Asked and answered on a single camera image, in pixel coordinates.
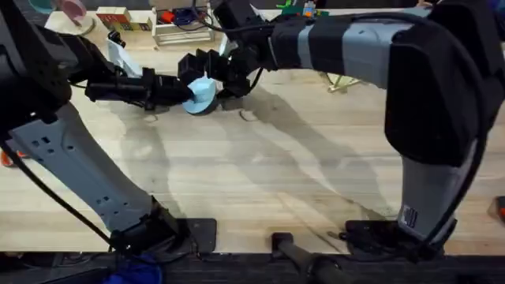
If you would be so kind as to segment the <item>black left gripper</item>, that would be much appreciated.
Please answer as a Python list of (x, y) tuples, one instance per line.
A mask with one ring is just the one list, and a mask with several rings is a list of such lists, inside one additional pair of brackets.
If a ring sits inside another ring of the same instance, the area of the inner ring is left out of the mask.
[[(122, 101), (144, 110), (156, 108), (155, 70), (143, 68), (141, 77), (124, 77), (118, 74), (103, 80), (89, 80), (84, 94), (92, 101)], [(158, 88), (164, 90), (157, 95), (157, 104), (172, 107), (183, 104), (193, 98), (194, 94), (186, 84), (175, 76), (158, 75)]]

